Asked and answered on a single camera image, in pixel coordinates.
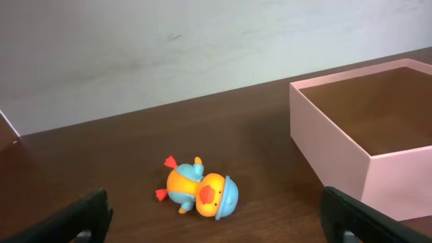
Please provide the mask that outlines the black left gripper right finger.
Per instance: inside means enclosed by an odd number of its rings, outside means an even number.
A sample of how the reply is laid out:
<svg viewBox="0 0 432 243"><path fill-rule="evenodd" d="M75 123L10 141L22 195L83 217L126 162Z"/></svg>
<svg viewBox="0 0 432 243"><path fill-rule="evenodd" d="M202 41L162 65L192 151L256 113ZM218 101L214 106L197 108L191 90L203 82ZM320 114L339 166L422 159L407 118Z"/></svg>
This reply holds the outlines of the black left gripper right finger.
<svg viewBox="0 0 432 243"><path fill-rule="evenodd" d="M406 227L342 191L326 186L319 219L328 242L431 243L431 238Z"/></svg>

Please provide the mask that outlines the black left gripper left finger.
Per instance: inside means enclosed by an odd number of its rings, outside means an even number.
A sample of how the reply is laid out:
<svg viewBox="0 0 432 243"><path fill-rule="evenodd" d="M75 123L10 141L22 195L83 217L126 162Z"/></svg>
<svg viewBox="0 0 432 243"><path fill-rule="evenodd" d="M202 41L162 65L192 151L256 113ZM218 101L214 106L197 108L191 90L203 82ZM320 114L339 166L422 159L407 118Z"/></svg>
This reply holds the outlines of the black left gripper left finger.
<svg viewBox="0 0 432 243"><path fill-rule="evenodd" d="M112 217L107 191L100 189L3 241L103 243Z"/></svg>

